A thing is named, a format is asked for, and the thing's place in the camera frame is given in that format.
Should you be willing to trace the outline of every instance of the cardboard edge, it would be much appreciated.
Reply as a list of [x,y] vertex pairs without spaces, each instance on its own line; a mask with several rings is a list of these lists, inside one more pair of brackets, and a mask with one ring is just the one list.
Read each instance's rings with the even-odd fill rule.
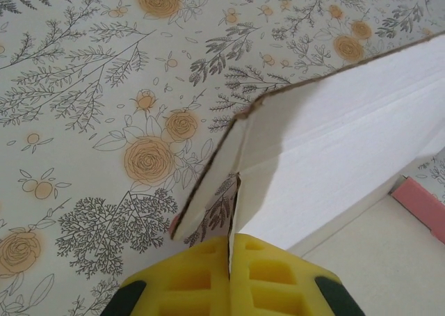
[[195,183],[192,191],[190,192],[190,194],[189,194],[189,196],[188,196],[188,198],[186,200],[186,203],[185,203],[182,211],[179,213],[179,215],[177,217],[175,217],[175,219],[174,219],[174,223],[175,224],[172,224],[172,226],[170,227],[170,238],[171,239],[175,238],[175,235],[176,235],[176,232],[177,232],[177,228],[181,224],[181,222],[182,222],[186,212],[188,211],[188,208],[190,206],[190,203],[191,203],[193,197],[195,196],[197,190],[200,188],[200,185],[201,185],[203,179],[206,177],[206,174],[209,172],[210,167],[211,167],[212,163],[214,162],[214,160],[216,158],[216,155],[219,153],[221,147],[223,146],[224,141],[227,139],[227,137],[228,137],[230,131],[232,130],[232,128],[234,127],[235,123],[238,120],[247,119],[250,116],[250,114],[255,112],[263,104],[263,101],[266,98],[273,97],[273,96],[279,95],[281,93],[285,93],[285,92],[287,92],[289,90],[293,90],[294,88],[299,88],[301,86],[305,86],[305,85],[308,85],[308,84],[312,84],[312,83],[316,83],[316,82],[322,81],[322,80],[324,80],[326,78],[329,78],[329,77],[332,77],[332,76],[334,76],[336,74],[348,71],[348,70],[353,69],[353,68],[357,68],[357,67],[362,66],[362,65],[366,65],[366,64],[370,63],[371,61],[378,60],[380,58],[383,58],[383,57],[386,57],[386,56],[389,56],[389,55],[392,55],[392,54],[396,54],[398,52],[402,52],[402,51],[404,51],[404,50],[406,50],[406,49],[408,49],[410,47],[413,47],[413,46],[416,46],[416,45],[420,45],[421,43],[428,42],[428,41],[430,41],[430,40],[432,40],[434,38],[438,38],[441,35],[445,35],[445,31],[441,32],[441,33],[437,33],[437,34],[432,35],[432,36],[428,36],[428,37],[426,37],[424,39],[417,40],[415,42],[411,42],[411,43],[409,43],[407,45],[404,45],[404,46],[399,47],[399,48],[392,49],[392,50],[387,51],[385,53],[376,55],[374,57],[367,58],[367,59],[365,59],[363,61],[360,61],[359,63],[354,63],[354,64],[351,64],[351,65],[347,65],[347,66],[342,67],[341,69],[338,69],[337,71],[331,72],[331,73],[329,73],[329,74],[327,74],[325,76],[312,78],[312,79],[308,79],[308,80],[305,80],[305,81],[301,81],[301,82],[296,83],[296,84],[291,84],[291,85],[288,85],[288,86],[284,86],[282,88],[279,88],[277,90],[273,90],[271,92],[265,92],[262,95],[260,95],[259,97],[257,97],[252,102],[252,104],[249,107],[247,107],[245,110],[235,114],[234,117],[231,119],[230,123],[227,126],[227,129],[225,130],[224,134],[222,135],[222,138],[218,142],[218,145],[217,145],[215,151],[213,152],[213,154],[211,155],[209,161],[207,162],[207,164],[203,168],[201,175],[199,176],[199,178],[198,178],[197,182]]

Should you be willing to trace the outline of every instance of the white surface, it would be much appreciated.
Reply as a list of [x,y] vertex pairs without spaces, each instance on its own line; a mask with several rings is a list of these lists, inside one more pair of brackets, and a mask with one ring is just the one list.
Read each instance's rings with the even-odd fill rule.
[[389,196],[304,259],[337,274],[366,315],[445,313],[445,245]]
[[442,36],[266,100],[237,230],[289,248],[397,174],[445,127],[444,59]]

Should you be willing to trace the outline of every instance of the floral wallpaper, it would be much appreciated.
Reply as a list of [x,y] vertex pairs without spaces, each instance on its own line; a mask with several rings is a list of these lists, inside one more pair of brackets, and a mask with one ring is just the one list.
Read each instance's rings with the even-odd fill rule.
[[99,315],[224,234],[233,175],[168,228],[234,113],[444,27],[444,0],[0,0],[1,315]]

